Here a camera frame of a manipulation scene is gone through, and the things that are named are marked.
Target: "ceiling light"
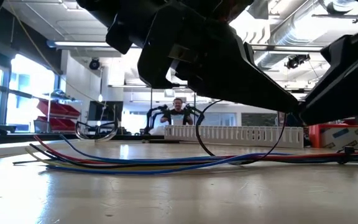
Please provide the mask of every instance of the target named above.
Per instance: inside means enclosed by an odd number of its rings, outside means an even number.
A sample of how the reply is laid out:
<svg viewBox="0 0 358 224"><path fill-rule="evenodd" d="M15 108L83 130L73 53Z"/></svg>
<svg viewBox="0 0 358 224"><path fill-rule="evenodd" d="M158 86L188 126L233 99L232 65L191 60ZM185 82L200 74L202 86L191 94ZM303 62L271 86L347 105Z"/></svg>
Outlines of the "ceiling light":
<svg viewBox="0 0 358 224"><path fill-rule="evenodd" d="M278 18L280 18L280 15L279 14L270 14L270 15L268 15L268 18L269 19L278 19Z"/></svg>
<svg viewBox="0 0 358 224"><path fill-rule="evenodd" d="M48 40L49 47L110 47L106 42L81 42L81 41L52 41Z"/></svg>
<svg viewBox="0 0 358 224"><path fill-rule="evenodd" d="M149 88L147 85L109 85L109 87L117 87L117 88Z"/></svg>
<svg viewBox="0 0 358 224"><path fill-rule="evenodd" d="M84 9L66 9L67 12L87 12L87 10Z"/></svg>

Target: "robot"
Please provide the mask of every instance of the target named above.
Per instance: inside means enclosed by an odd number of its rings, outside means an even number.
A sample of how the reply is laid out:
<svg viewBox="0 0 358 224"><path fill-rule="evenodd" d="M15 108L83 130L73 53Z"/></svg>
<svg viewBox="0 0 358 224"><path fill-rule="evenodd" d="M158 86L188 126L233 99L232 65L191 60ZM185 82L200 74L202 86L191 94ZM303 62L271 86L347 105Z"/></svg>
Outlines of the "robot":
<svg viewBox="0 0 358 224"><path fill-rule="evenodd" d="M165 78L173 68L199 96L292 113L305 125L358 115L358 34L322 49L331 68L299 102L255 65L251 46L229 26L253 0L77 2L108 27L111 47L142 48L137 67L152 88L175 87Z"/></svg>
<svg viewBox="0 0 358 224"><path fill-rule="evenodd" d="M144 135L150 134L150 130L154 128L155 119L160 114L164 114L168 118L169 125L172 124L172 121L170 119L171 117L170 110L168 109L167 105L158 106L156 108L149 109L149 111L147 112L147 124L146 127L144 128L144 133L143 133ZM200 111L194 106L187 104L183 109L183 125L186 125L186 118L190 115L196 116L198 119L201 119L201 121L204 120L204 115L202 114L202 111Z"/></svg>

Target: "yellow wire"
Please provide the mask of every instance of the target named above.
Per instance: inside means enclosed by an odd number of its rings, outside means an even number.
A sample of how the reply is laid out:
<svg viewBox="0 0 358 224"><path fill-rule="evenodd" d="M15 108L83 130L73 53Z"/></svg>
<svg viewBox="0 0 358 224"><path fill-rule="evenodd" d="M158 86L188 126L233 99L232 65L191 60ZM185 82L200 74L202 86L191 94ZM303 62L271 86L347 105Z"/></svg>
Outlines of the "yellow wire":
<svg viewBox="0 0 358 224"><path fill-rule="evenodd" d="M30 151L30 149L28 147L24 148L25 151L30 154L30 156L32 156L34 159L36 159L39 162L43 162L44 164L48 164L51 166L60 166L60 167L67 167L67 168L76 168L76 169L82 169L82 170L100 170L100 169L92 169L92 168L84 168L84 167L80 167L80 166L74 166L71 164L67 164L64 162L54 162L54 161L46 161L45 159L41 159L38 156L36 156L33 152ZM182 168L182 167L186 167L186 166L159 166L159 167L155 167L155 166L144 166L144 167L123 167L123 168L107 168L104 170L118 170L118 171L137 171L137 170L165 170L165 169L177 169L177 168Z"/></svg>
<svg viewBox="0 0 358 224"><path fill-rule="evenodd" d="M33 39L31 38L30 34L28 33L27 29L24 27L22 21L19 19L19 16L16 14L16 11L11 3L10 0L7 0L9 6L12 9L13 15L16 17L19 25L22 27L23 31L25 32L26 36L29 38L29 40L31 41L32 45L35 47L35 49L38 51L38 53L40 54L40 56L45 60L45 62L48 64L48 66L53 70L53 72L55 72L55 74L58 74L57 70L55 69L55 67L47 60L47 58L44 56L44 54L41 52L41 50L38 48L37 44L33 41ZM59 77L66 82L66 84L70 87L72 87L75 91L77 91L79 94L89 98L92 101L96 101L101 105L104 105L103 103L100 103L98 100L93 99L92 97L86 95L85 93L82 93L79 89L75 88L72 84L70 84L69 82L67 82L66 79L64 79L61 75L59 75Z"/></svg>

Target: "red storage bin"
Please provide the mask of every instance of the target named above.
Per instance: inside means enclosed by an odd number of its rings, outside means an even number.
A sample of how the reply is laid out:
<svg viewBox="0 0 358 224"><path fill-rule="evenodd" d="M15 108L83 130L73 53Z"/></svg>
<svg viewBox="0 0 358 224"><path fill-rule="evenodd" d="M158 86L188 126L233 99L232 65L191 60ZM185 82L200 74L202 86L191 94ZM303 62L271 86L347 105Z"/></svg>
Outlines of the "red storage bin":
<svg viewBox="0 0 358 224"><path fill-rule="evenodd" d="M39 100L37 108L45 115L48 115L48 104L49 102L47 100ZM50 114L58 115L58 116L64 116L68 114L68 110L66 110L64 107L59 105L58 103L51 102L50 103Z"/></svg>
<svg viewBox="0 0 358 224"><path fill-rule="evenodd" d="M81 113L70 105L60 105L62 108L68 111L67 115L79 117Z"/></svg>
<svg viewBox="0 0 358 224"><path fill-rule="evenodd" d="M38 116L37 120L39 120L39 121L48 121L48 118L43 117L43 116Z"/></svg>
<svg viewBox="0 0 358 224"><path fill-rule="evenodd" d="M50 118L49 124L52 131L64 131L66 130L66 126L60 119L57 118Z"/></svg>
<svg viewBox="0 0 358 224"><path fill-rule="evenodd" d="M75 123L70 119L59 119L61 123L65 125L66 131L75 131Z"/></svg>

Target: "light fixture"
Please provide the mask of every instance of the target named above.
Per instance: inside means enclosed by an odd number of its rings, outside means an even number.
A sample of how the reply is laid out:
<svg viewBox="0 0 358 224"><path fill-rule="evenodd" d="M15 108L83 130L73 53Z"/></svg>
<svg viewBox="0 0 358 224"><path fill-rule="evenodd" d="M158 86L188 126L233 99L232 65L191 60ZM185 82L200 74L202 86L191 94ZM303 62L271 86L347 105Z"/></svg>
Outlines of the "light fixture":
<svg viewBox="0 0 358 224"><path fill-rule="evenodd" d="M270 15L268 15L268 18L269 19L279 19L280 15L279 14L270 14Z"/></svg>
<svg viewBox="0 0 358 224"><path fill-rule="evenodd" d="M47 45L51 48L76 48L76 47L99 47L113 49L110 45L105 42L86 42L86 41L54 41L47 40ZM251 44L251 47L254 51L275 51L275 52L320 52L323 48L322 46L303 46L303 45L267 45L267 44ZM131 48L139 49L138 46L132 44Z"/></svg>
<svg viewBox="0 0 358 224"><path fill-rule="evenodd" d="M84 9L66 9L67 12L87 12L87 10Z"/></svg>
<svg viewBox="0 0 358 224"><path fill-rule="evenodd" d="M149 88L147 85L109 85L109 87L117 87L117 88Z"/></svg>
<svg viewBox="0 0 358 224"><path fill-rule="evenodd" d="M82 42L82 41L52 41L48 40L49 47L109 47L106 42Z"/></svg>

